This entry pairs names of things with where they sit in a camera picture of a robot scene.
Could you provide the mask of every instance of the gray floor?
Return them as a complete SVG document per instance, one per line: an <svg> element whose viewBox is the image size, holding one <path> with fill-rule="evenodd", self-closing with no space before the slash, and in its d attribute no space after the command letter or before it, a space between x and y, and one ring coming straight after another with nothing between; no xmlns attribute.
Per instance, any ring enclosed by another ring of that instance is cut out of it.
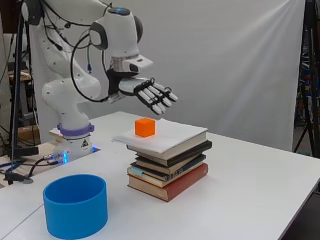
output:
<svg viewBox="0 0 320 240"><path fill-rule="evenodd" d="M294 147L302 132L303 128L294 130ZM310 155L308 134L304 137L298 152ZM313 194L310 197L282 240L320 240L320 195Z"/></svg>

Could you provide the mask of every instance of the book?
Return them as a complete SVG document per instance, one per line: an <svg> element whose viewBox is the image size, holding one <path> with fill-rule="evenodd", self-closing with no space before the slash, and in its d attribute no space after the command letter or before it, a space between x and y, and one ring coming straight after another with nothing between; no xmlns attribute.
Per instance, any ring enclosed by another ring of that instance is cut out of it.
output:
<svg viewBox="0 0 320 240"><path fill-rule="evenodd" d="M200 167L192 170L188 174L170 183L164 188L159 188L133 176L129 176L128 186L138 191L154 196L156 198L159 198L163 201L170 202L172 199L174 199L180 193L192 186L198 180L206 176L207 173L208 165L206 163L203 163Z"/></svg>
<svg viewBox="0 0 320 240"><path fill-rule="evenodd" d="M156 158L160 158L163 160L168 160L205 141L207 141L207 132L200 133L193 138L190 138L178 145L175 145L174 147L170 148L169 150L163 153L158 153L158 152L154 152L154 151L150 151L150 150L146 150L143 148L138 148L130 145L127 145L127 148L135 152L144 153L144 154L147 154Z"/></svg>
<svg viewBox="0 0 320 240"><path fill-rule="evenodd" d="M161 158L157 158L154 156L150 156L148 154L142 153L142 152L137 152L137 155L142 157L142 158L138 158L137 160L140 161L144 161L145 163L149 163L151 164L152 162L158 163L159 165L165 166L165 167L172 167L173 165L176 165L184 160L186 160L189 157L192 157L194 155L197 154L201 154L202 152L208 150L212 148L212 142L210 141L205 141L191 149L188 149L187 151L173 157L170 158L168 160L165 159L161 159Z"/></svg>
<svg viewBox="0 0 320 240"><path fill-rule="evenodd" d="M180 168L182 168L184 165L186 165L187 163L191 162L192 160L194 160L196 157L198 157L200 154L196 154L193 155L192 157L187 158L186 160L183 160L182 162L179 162L171 167L165 167L159 163L150 161L146 158L143 157L137 157L136 158L136 165L139 167L144 167L144 168L148 168L157 172L161 172L167 175L173 174L175 173L177 170L179 170Z"/></svg>
<svg viewBox="0 0 320 240"><path fill-rule="evenodd" d="M141 172L137 172L137 169L134 169L132 167L129 167L127 172L128 172L128 175L130 176L133 176L135 178L138 178L138 179L141 179L145 182L148 182L152 185L155 185L157 187L160 187L160 188L163 188L165 186L167 186L168 184L172 183L173 181L177 180L178 178L186 175L187 173L191 172L193 169L199 167L200 165L202 165L203 162L200 162L198 164L196 164L195 166L193 166L192 168L186 170L185 172L181 173L180 175L176 176L175 178L172 178L168 181L162 181L162 180L159 180L157 178L154 178L154 177L151 177L147 174L144 174L144 173L141 173Z"/></svg>
<svg viewBox="0 0 320 240"><path fill-rule="evenodd" d="M196 166L199 166L201 162L206 159L206 156L201 154L191 162L187 163L186 165L179 168L172 174L164 174L161 172L154 171L152 169L148 169L145 167L138 166L136 163L131 163L131 169L129 170L132 175L138 174L138 176L142 176L143 174L151 176L153 178L159 179L164 182L168 182L171 179L176 179L178 176L182 175L184 172L188 171L189 169L194 169Z"/></svg>
<svg viewBox="0 0 320 240"><path fill-rule="evenodd" d="M139 137L135 134L135 129L132 129L118 136L114 136L112 140L162 154L207 131L207 128L160 119L156 122L156 134L153 136L146 138Z"/></svg>

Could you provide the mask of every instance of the blue bucket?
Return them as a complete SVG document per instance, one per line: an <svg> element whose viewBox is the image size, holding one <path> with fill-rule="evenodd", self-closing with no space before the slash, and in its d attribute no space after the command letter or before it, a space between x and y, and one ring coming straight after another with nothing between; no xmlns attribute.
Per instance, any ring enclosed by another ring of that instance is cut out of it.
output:
<svg viewBox="0 0 320 240"><path fill-rule="evenodd" d="M61 239L95 234L108 221L106 182L93 175L74 175L50 183L43 191L47 228Z"/></svg>

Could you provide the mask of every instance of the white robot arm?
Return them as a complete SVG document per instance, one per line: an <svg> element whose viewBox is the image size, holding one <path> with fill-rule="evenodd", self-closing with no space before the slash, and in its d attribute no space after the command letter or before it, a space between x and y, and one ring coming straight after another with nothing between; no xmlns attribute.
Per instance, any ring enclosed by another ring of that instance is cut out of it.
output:
<svg viewBox="0 0 320 240"><path fill-rule="evenodd" d="M130 10L98 0L24 0L22 13L30 25L37 26L39 48L48 69L56 76L44 85L42 96L61 119L58 128L64 141L56 152L68 152L70 160L92 152L90 132L94 128L78 110L78 103L107 100L112 103L125 96L136 96L154 113L162 114L178 100L170 88L156 83L154 78L137 77L153 63L139 52L137 45L143 28ZM55 24L61 19L66 28L88 27L89 34L73 46ZM108 49L111 53L110 68L105 69L108 96L101 100L96 100L101 92L100 82L74 60L76 50L86 39L101 50L104 67L104 52Z"/></svg>

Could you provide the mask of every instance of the tripod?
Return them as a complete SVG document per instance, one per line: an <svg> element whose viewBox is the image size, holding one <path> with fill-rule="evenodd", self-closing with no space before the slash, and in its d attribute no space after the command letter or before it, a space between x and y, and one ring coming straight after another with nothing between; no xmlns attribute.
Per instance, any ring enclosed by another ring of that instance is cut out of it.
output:
<svg viewBox="0 0 320 240"><path fill-rule="evenodd" d="M307 42L308 49L308 70L310 75L311 83L311 112L308 109L308 99L306 94L306 71L303 69L304 64L304 43ZM307 0L304 13L304 23L303 23L303 34L301 43L301 56L300 56L300 67L299 67L299 88L303 98L303 105L305 110L306 127L298 141L294 152L297 152L302 139L304 138L306 132L309 133L309 140L311 146L312 156L320 158L320 131L319 131L319 118L318 118L318 77L320 73L320 52L319 52L319 39L317 30L317 11L315 0Z"/></svg>

